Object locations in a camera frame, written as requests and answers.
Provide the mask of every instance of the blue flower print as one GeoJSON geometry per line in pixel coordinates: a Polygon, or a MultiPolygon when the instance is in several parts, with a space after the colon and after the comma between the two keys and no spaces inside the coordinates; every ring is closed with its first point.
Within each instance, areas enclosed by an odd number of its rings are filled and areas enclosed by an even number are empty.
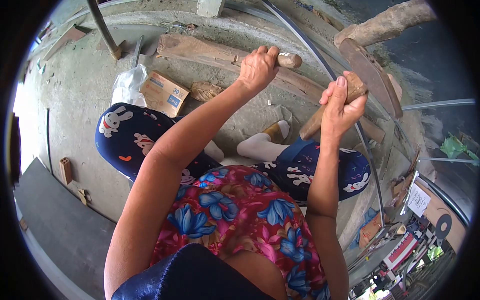
{"type": "Polygon", "coordinates": [[[177,196],[175,197],[175,201],[178,201],[181,198],[183,198],[185,196],[186,191],[190,187],[192,187],[192,185],[188,185],[188,184],[181,185],[179,188],[179,191],[177,192],[177,196]]]}
{"type": "Polygon", "coordinates": [[[301,236],[300,227],[297,228],[297,230],[290,227],[287,231],[287,236],[288,239],[283,238],[280,242],[280,252],[296,263],[304,259],[312,259],[312,253],[304,249],[308,244],[308,240],[301,236]],[[298,238],[300,237],[302,237],[302,245],[297,244],[298,238]]]}
{"type": "Polygon", "coordinates": [[[298,269],[299,265],[296,265],[287,274],[288,287],[300,293],[302,298],[305,298],[310,290],[310,281],[305,281],[305,270],[297,272],[298,269]]]}
{"type": "Polygon", "coordinates": [[[289,216],[293,218],[292,208],[295,208],[293,203],[288,202],[285,199],[277,198],[270,201],[268,207],[261,212],[257,213],[259,218],[266,218],[270,225],[280,223],[283,226],[285,218],[289,216]]]}
{"type": "Polygon", "coordinates": [[[243,176],[243,178],[247,181],[250,181],[252,185],[256,185],[259,187],[263,187],[264,185],[270,186],[272,184],[271,180],[268,179],[267,176],[265,176],[262,173],[254,172],[250,175],[243,176]]]}
{"type": "MultiPolygon", "coordinates": [[[[207,181],[207,182],[213,182],[216,178],[224,178],[225,175],[228,173],[228,169],[225,169],[223,167],[211,169],[205,174],[203,174],[198,180],[199,181],[207,181]]],[[[200,183],[201,188],[206,188],[208,186],[208,183],[202,182],[200,183]]]]}
{"type": "Polygon", "coordinates": [[[216,226],[205,226],[207,216],[205,213],[196,214],[190,209],[190,204],[184,208],[177,208],[175,215],[168,214],[167,220],[170,221],[180,232],[181,235],[187,235],[191,239],[199,238],[203,235],[210,235],[215,231],[216,226]]]}
{"type": "Polygon", "coordinates": [[[328,288],[328,283],[325,282],[324,286],[321,289],[312,291],[312,296],[316,300],[329,300],[330,289],[328,288]]]}
{"type": "Polygon", "coordinates": [[[238,206],[219,192],[201,194],[198,196],[198,200],[201,207],[210,208],[210,215],[217,221],[223,218],[225,221],[231,222],[239,212],[238,206]]]}

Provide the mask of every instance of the foot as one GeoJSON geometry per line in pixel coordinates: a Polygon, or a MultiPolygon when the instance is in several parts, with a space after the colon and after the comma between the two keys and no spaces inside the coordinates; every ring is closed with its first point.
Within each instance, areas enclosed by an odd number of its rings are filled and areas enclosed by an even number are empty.
{"type": "Polygon", "coordinates": [[[261,133],[246,139],[237,146],[241,156],[260,161],[275,161],[288,145],[281,145],[288,135],[290,126],[287,121],[279,121],[261,133]]]}

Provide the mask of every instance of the cardboard box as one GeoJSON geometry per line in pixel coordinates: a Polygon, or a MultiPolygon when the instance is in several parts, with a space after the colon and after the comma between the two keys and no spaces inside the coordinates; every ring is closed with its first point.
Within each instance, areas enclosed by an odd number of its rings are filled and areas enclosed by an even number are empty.
{"type": "Polygon", "coordinates": [[[162,112],[171,118],[178,115],[189,92],[186,87],[156,70],[150,72],[140,89],[140,93],[145,96],[148,108],[162,112]]]}
{"type": "MultiPolygon", "coordinates": [[[[385,223],[389,222],[387,214],[384,213],[384,221],[385,223]]],[[[380,231],[382,228],[382,222],[380,220],[380,212],[368,222],[365,226],[360,229],[360,239],[359,239],[359,247],[360,249],[365,248],[368,243],[375,237],[377,232],[380,231]]]]}

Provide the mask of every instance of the wooden handle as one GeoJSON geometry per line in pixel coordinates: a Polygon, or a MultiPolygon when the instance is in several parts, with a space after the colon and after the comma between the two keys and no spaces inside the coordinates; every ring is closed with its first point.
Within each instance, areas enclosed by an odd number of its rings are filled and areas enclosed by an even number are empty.
{"type": "MultiPolygon", "coordinates": [[[[360,80],[360,78],[352,72],[346,76],[348,82],[347,100],[345,103],[350,103],[361,95],[367,93],[367,86],[360,80]]],[[[327,105],[322,105],[318,111],[308,120],[300,129],[300,138],[304,141],[309,140],[320,129],[322,125],[322,117],[327,105]]]]}
{"type": "Polygon", "coordinates": [[[276,58],[276,64],[285,68],[298,68],[301,66],[301,57],[297,54],[282,52],[276,58]]]}

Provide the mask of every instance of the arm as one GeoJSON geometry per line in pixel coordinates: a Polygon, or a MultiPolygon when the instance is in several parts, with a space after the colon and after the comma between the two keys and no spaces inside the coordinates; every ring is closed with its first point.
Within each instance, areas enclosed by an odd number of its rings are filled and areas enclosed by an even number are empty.
{"type": "Polygon", "coordinates": [[[347,299],[348,271],[336,237],[338,209],[338,151],[343,134],[363,115],[367,96],[345,105],[347,81],[340,76],[322,93],[328,106],[322,119],[320,154],[308,192],[306,221],[312,232],[333,300],[347,299]]]}
{"type": "Polygon", "coordinates": [[[113,232],[105,262],[106,299],[128,278],[149,267],[160,229],[178,191],[181,172],[230,116],[275,77],[278,48],[261,46],[241,65],[225,91],[173,125],[145,157],[113,232]]]}

